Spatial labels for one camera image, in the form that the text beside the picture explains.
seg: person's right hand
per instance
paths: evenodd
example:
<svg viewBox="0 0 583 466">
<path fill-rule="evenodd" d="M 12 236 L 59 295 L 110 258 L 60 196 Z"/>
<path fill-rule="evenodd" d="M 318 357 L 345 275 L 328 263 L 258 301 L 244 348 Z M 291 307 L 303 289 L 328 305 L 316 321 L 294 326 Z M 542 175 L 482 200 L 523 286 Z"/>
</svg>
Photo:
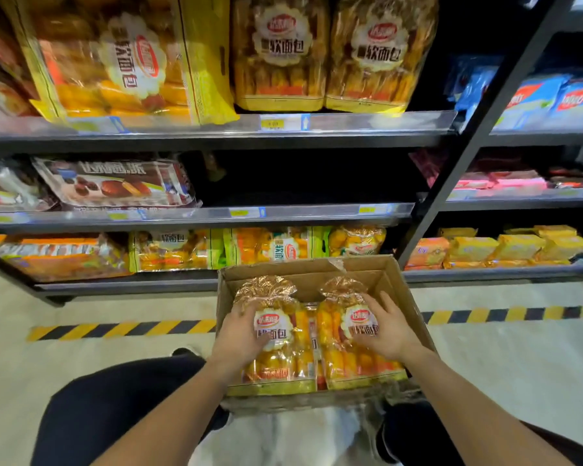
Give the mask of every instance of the person's right hand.
<svg viewBox="0 0 583 466">
<path fill-rule="evenodd" d="M 363 295 L 369 309 L 378 320 L 378 335 L 359 334 L 354 336 L 354 341 L 382 355 L 387 360 L 406 363 L 411 353 L 419 348 L 422 349 L 423 345 L 406 322 L 400 308 L 389 295 L 381 291 L 380 297 L 384 308 L 369 294 Z"/>
</svg>

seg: black stripe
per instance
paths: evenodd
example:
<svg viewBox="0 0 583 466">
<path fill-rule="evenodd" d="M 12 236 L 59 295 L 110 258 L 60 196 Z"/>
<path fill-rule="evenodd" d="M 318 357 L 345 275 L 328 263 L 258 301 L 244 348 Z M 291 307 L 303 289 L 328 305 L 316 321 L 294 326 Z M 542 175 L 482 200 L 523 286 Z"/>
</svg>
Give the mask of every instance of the black stripe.
<svg viewBox="0 0 583 466">
<path fill-rule="evenodd" d="M 82 338 L 101 338 L 114 329 L 118 324 L 100 324 Z"/>
<path fill-rule="evenodd" d="M 125 334 L 126 337 L 132 335 L 145 335 L 149 330 L 153 329 L 159 322 L 140 322 L 136 327 Z"/>
<path fill-rule="evenodd" d="M 564 307 L 564 313 L 561 315 L 562 319 L 578 319 L 581 317 L 581 306 L 571 305 Z"/>
<path fill-rule="evenodd" d="M 68 334 L 70 331 L 75 329 L 78 326 L 59 326 L 56 329 L 48 332 L 46 335 L 39 338 L 39 340 L 58 340 L 65 334 Z"/>
<path fill-rule="evenodd" d="M 525 313 L 526 321 L 541 321 L 544 317 L 544 307 L 528 307 Z"/>
<path fill-rule="evenodd" d="M 486 322 L 505 322 L 508 309 L 491 309 Z"/>
<path fill-rule="evenodd" d="M 448 324 L 463 324 L 471 315 L 470 311 L 453 311 L 450 315 Z"/>
<path fill-rule="evenodd" d="M 169 334 L 187 334 L 199 321 L 181 321 L 168 331 Z"/>
</svg>

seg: person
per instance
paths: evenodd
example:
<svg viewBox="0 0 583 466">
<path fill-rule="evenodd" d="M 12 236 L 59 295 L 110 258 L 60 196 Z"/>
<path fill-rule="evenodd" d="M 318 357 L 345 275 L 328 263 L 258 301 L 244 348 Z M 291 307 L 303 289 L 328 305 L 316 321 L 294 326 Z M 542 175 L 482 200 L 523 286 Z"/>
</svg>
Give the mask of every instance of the person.
<svg viewBox="0 0 583 466">
<path fill-rule="evenodd" d="M 380 332 L 356 342 L 403 362 L 429 401 L 387 408 L 374 437 L 384 462 L 571 464 L 542 430 L 522 424 L 425 348 L 385 293 L 383 306 L 364 297 Z M 32 466 L 187 465 L 200 440 L 227 422 L 219 403 L 228 383 L 267 343 L 267 334 L 256 336 L 255 312 L 232 309 L 207 361 L 192 353 L 133 361 L 65 386 L 41 419 Z M 570 456 L 576 446 L 583 459 L 583 447 L 564 440 L 562 451 Z"/>
</svg>

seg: forearm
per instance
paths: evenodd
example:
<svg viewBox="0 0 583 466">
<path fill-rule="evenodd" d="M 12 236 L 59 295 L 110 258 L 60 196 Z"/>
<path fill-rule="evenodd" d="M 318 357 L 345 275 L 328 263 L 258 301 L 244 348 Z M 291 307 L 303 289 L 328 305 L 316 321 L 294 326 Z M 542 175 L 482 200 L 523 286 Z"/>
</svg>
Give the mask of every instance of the forearm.
<svg viewBox="0 0 583 466">
<path fill-rule="evenodd" d="M 435 353 L 419 347 L 406 358 L 467 466 L 570 464 Z"/>
<path fill-rule="evenodd" d="M 93 465 L 186 466 L 225 389 L 217 366 L 206 363 Z"/>
</svg>

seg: red oval logo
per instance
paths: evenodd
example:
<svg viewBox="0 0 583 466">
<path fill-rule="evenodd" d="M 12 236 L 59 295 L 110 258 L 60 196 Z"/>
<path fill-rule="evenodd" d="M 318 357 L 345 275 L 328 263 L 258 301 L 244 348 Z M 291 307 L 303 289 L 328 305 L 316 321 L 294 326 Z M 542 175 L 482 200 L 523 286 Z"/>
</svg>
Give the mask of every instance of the red oval logo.
<svg viewBox="0 0 583 466">
<path fill-rule="evenodd" d="M 386 41 L 392 38 L 397 32 L 397 26 L 393 23 L 380 23 L 374 25 L 367 35 L 374 41 Z"/>
<path fill-rule="evenodd" d="M 155 58 L 154 48 L 144 36 L 136 38 L 136 54 L 142 71 L 147 76 L 156 78 L 160 73 L 160 66 Z"/>
<path fill-rule="evenodd" d="M 296 18 L 286 14 L 274 16 L 270 21 L 268 21 L 268 30 L 276 34 L 291 31 L 295 27 Z"/>
<path fill-rule="evenodd" d="M 259 327 L 272 327 L 279 323 L 278 314 L 264 314 L 257 319 L 257 325 Z"/>
<path fill-rule="evenodd" d="M 296 248 L 293 245 L 289 244 L 285 246 L 285 258 L 288 260 L 295 260 L 298 258 L 296 255 Z"/>
<path fill-rule="evenodd" d="M 359 309 L 358 311 L 354 311 L 350 318 L 355 324 L 362 324 L 369 320 L 369 310 Z"/>
</svg>

